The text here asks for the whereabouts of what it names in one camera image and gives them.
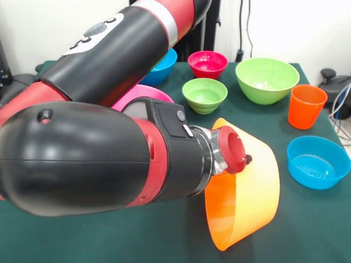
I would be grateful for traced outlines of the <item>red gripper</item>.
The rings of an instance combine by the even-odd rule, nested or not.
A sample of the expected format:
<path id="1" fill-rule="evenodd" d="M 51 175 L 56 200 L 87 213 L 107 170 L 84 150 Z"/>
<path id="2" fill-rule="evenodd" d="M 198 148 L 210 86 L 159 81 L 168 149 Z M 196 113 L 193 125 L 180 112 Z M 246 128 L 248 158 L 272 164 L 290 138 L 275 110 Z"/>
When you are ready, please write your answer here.
<path id="1" fill-rule="evenodd" d="M 245 166 L 252 162 L 252 156 L 246 155 L 239 135 L 227 125 L 217 130 L 220 151 L 228 166 L 225 170 L 231 174 L 243 171 Z"/>

